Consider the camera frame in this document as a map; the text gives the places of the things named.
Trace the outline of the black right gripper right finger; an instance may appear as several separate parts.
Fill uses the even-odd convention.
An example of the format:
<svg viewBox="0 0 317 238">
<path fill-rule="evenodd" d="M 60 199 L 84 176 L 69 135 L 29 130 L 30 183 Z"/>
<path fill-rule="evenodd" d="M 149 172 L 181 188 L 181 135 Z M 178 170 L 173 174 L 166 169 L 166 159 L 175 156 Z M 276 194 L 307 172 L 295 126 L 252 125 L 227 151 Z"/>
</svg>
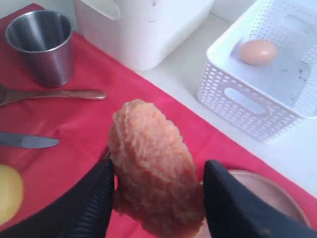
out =
<svg viewBox="0 0 317 238">
<path fill-rule="evenodd" d="M 315 238 L 316 231 L 268 205 L 216 160 L 205 162 L 204 207 L 213 238 Z"/>
</svg>

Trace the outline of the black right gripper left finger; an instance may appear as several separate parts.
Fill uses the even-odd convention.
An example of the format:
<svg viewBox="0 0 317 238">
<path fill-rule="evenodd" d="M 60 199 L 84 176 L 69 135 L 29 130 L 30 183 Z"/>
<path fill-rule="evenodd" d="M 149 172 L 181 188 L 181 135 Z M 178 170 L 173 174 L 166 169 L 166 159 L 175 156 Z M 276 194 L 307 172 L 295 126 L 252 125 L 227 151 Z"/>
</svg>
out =
<svg viewBox="0 0 317 238">
<path fill-rule="evenodd" d="M 2 238 L 104 238 L 114 192 L 110 159 L 100 160 L 52 204 L 1 231 Z"/>
</svg>

